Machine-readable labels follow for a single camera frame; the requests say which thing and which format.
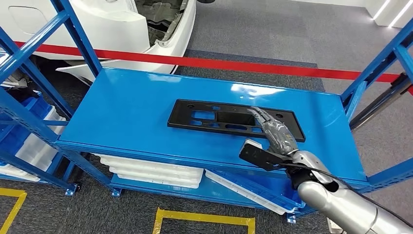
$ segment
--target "shelf top surface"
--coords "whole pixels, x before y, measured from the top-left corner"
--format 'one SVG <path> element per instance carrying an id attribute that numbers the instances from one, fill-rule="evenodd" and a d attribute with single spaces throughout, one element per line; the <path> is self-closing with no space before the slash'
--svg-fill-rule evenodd
<path id="1" fill-rule="evenodd" d="M 136 159 L 211 164 L 216 170 L 263 171 L 238 157 L 244 136 L 168 127 L 177 99 L 293 111 L 306 137 L 298 143 L 301 150 L 314 153 L 341 178 L 366 181 L 338 95 L 217 79 L 104 68 L 57 143 L 91 153 L 120 156 L 126 150 Z M 253 140 L 268 147 L 266 139 Z"/>

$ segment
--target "shelf foot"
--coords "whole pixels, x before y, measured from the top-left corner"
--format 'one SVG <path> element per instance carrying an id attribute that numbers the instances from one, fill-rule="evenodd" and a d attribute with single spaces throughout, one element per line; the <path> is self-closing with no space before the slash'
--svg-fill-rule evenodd
<path id="1" fill-rule="evenodd" d="M 295 214 L 287 214 L 287 223 L 293 223 L 296 224 L 296 215 Z"/>
<path id="2" fill-rule="evenodd" d="M 72 184 L 72 187 L 69 189 L 66 189 L 65 196 L 73 196 L 75 192 L 80 190 L 80 183 L 74 183 Z"/>
<path id="3" fill-rule="evenodd" d="M 120 197 L 120 193 L 122 192 L 122 189 L 118 189 L 118 188 L 115 188 L 113 191 L 112 191 L 112 196 L 113 197 Z"/>

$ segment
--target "white wall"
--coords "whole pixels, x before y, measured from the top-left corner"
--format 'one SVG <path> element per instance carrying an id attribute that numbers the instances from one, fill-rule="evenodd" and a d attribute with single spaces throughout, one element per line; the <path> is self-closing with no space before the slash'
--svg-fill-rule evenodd
<path id="1" fill-rule="evenodd" d="M 323 4 L 333 4 L 333 5 L 344 5 L 344 6 L 358 6 L 365 7 L 369 12 L 370 16 L 373 18 L 386 0 L 292 0 L 292 1 L 303 1 L 312 3 L 323 3 Z M 389 26 L 400 11 L 406 6 L 409 0 L 390 0 L 387 6 L 375 19 L 377 25 Z M 408 10 L 399 18 L 399 20 L 393 25 L 393 27 L 402 28 L 413 18 L 413 4 L 408 8 Z"/>
<path id="2" fill-rule="evenodd" d="M 303 1 L 312 3 L 323 3 L 332 5 L 343 5 L 343 6 L 361 6 L 365 7 L 366 0 L 292 0 L 292 1 Z"/>

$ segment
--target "stacked white trays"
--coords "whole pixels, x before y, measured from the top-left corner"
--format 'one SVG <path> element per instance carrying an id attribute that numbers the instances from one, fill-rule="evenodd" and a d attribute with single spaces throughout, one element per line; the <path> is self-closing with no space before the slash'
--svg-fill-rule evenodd
<path id="1" fill-rule="evenodd" d="M 204 170 L 168 163 L 95 154 L 119 178 L 197 189 Z"/>
<path id="2" fill-rule="evenodd" d="M 56 108 L 52 106 L 52 109 L 44 118 L 44 120 L 57 120 L 57 121 L 65 121 L 66 118 L 59 116 L 56 112 Z M 63 132 L 64 126 L 49 126 L 56 134 L 60 135 Z M 16 153 L 16 157 L 32 164 L 33 166 L 40 168 L 43 171 L 47 171 L 50 164 L 52 164 L 52 160 L 57 154 L 57 150 L 53 149 L 43 140 L 38 138 L 34 134 L 30 134 L 24 144 Z M 7 176 L 14 176 L 21 179 L 26 179 L 29 181 L 37 182 L 40 180 L 39 177 L 31 175 L 19 168 L 16 168 L 10 164 L 0 166 L 0 174 L 4 174 Z"/>

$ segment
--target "black cable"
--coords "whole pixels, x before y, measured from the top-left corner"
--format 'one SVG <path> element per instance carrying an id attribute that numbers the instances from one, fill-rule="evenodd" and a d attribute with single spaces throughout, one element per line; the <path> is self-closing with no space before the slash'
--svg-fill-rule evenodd
<path id="1" fill-rule="evenodd" d="M 322 174 L 324 174 L 324 175 L 326 175 L 326 176 L 329 176 L 329 177 L 331 177 L 331 178 L 333 178 L 333 179 L 335 179 L 335 180 L 337 180 L 337 181 L 340 181 L 342 184 L 344 184 L 345 186 L 347 186 L 351 191 L 355 192 L 355 193 L 356 193 L 357 195 L 359 195 L 360 197 L 366 199 L 367 201 L 369 201 L 369 202 L 375 204 L 376 206 L 384 209 L 385 211 L 391 213 L 391 214 L 394 215 L 396 218 L 400 219 L 403 223 L 405 223 L 407 226 L 413 228 L 413 225 L 410 224 L 408 221 L 406 221 L 405 219 L 403 219 L 402 217 L 400 217 L 399 215 L 397 215 L 397 214 L 394 213 L 393 211 L 387 209 L 386 207 L 378 204 L 377 202 L 375 202 L 375 201 L 371 200 L 370 198 L 364 196 L 363 194 L 359 193 L 359 192 L 356 191 L 353 187 L 351 187 L 349 184 L 347 184 L 344 180 L 338 178 L 338 177 L 335 176 L 335 175 L 332 175 L 332 174 L 330 174 L 330 173 L 328 173 L 328 172 L 325 172 L 325 171 L 323 171 L 323 170 L 320 170 L 320 169 L 316 169 L 316 168 L 312 168 L 312 167 L 307 167 L 307 166 L 299 165 L 299 164 L 279 163 L 279 165 L 285 166 L 285 167 L 297 167 L 297 168 L 307 169 L 307 170 L 310 170 L 310 171 L 315 171 L 315 172 L 318 172 L 318 173 L 322 173 Z"/>

